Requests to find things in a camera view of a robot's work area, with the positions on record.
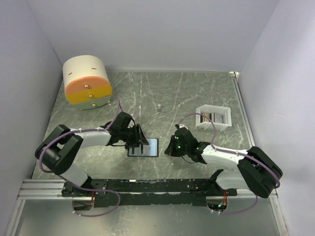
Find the black leather card holder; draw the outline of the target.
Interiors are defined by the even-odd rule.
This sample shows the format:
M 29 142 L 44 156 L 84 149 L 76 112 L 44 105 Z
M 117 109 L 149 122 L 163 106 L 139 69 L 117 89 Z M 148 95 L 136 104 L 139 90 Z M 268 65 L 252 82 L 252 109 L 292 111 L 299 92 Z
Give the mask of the black leather card holder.
M 149 138 L 148 145 L 139 145 L 128 149 L 128 157 L 159 157 L 159 139 Z

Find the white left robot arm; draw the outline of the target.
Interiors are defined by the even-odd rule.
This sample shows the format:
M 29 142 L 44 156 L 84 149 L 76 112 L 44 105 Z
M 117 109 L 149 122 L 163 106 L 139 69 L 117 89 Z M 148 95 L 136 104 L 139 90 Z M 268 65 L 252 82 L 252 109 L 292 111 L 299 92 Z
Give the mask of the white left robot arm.
M 125 112 L 116 114 L 113 121 L 95 129 L 73 130 L 57 126 L 35 151 L 35 157 L 48 171 L 74 184 L 80 196 L 90 194 L 92 178 L 74 164 L 80 149 L 94 146 L 113 146 L 119 141 L 127 148 L 148 145 L 140 124 Z

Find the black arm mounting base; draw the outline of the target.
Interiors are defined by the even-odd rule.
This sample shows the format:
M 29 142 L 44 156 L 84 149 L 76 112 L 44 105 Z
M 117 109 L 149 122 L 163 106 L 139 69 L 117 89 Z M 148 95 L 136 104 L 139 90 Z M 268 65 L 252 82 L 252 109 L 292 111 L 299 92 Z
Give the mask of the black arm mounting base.
M 121 206 L 181 205 L 206 206 L 207 197 L 236 196 L 236 189 L 223 190 L 214 178 L 195 179 L 93 179 L 93 190 L 117 192 Z

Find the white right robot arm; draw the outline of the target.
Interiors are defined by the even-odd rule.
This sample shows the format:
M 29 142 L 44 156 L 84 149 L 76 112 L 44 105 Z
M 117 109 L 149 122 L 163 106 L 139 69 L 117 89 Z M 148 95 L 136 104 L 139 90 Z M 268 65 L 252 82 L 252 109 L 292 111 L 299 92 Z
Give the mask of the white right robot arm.
M 172 157 L 188 156 L 195 163 L 217 164 L 232 171 L 219 171 L 209 183 L 209 191 L 220 195 L 227 189 L 247 189 L 261 198 L 268 198 L 280 186 L 282 170 L 259 147 L 246 150 L 222 148 L 199 142 L 185 127 L 177 129 L 164 151 Z

